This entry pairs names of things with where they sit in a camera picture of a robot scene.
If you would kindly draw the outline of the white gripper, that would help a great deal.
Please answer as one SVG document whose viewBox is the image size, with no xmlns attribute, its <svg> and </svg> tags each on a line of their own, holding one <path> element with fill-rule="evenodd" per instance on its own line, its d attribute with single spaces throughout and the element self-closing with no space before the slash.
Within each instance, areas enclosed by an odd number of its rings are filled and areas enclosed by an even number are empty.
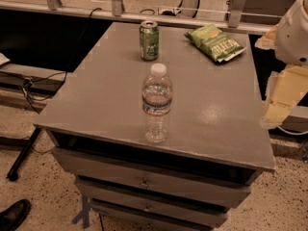
<svg viewBox="0 0 308 231">
<path fill-rule="evenodd" d="M 295 0 L 278 25 L 257 39 L 255 47 L 274 50 L 275 57 L 288 64 L 273 71 L 266 87 L 262 120 L 282 124 L 308 93 L 308 0 Z"/>
</svg>

